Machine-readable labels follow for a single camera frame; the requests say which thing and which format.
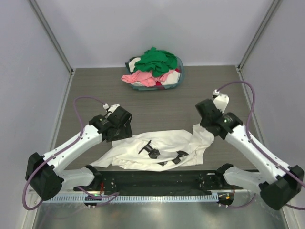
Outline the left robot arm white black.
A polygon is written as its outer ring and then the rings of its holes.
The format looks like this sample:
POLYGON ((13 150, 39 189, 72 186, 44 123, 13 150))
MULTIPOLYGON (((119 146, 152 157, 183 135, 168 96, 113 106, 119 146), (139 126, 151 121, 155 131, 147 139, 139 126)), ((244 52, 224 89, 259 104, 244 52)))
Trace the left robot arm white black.
POLYGON ((112 142, 132 137, 132 114, 119 104, 110 106, 106 115, 94 116, 81 131, 54 150, 29 157, 26 181, 43 200, 60 191, 77 187, 97 190, 102 175, 93 166, 67 170, 67 166, 87 150, 103 141, 112 142))

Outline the white t-shirt robot print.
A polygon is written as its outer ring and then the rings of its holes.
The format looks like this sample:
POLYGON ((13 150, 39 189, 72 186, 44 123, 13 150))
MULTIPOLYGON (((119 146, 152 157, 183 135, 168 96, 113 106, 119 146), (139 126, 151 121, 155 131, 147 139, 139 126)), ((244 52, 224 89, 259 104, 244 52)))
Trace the white t-shirt robot print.
POLYGON ((214 142, 214 135, 199 124, 193 132, 167 130, 147 132, 113 141, 112 148, 93 167, 119 166, 123 169, 165 171, 177 167, 203 164, 205 150, 214 142))

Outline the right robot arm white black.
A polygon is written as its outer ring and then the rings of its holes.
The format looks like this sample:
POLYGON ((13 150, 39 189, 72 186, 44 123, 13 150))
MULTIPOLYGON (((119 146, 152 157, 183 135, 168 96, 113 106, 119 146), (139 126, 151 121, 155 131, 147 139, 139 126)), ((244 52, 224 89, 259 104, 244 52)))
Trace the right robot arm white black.
POLYGON ((232 185, 250 190, 260 195, 266 205, 280 210, 301 191, 304 170, 276 157, 252 134, 247 133, 245 125, 235 114, 224 114, 217 105, 217 99, 205 99, 196 104, 201 117, 200 125, 238 149, 259 173, 225 164, 217 171, 214 178, 216 185, 222 189, 232 185))

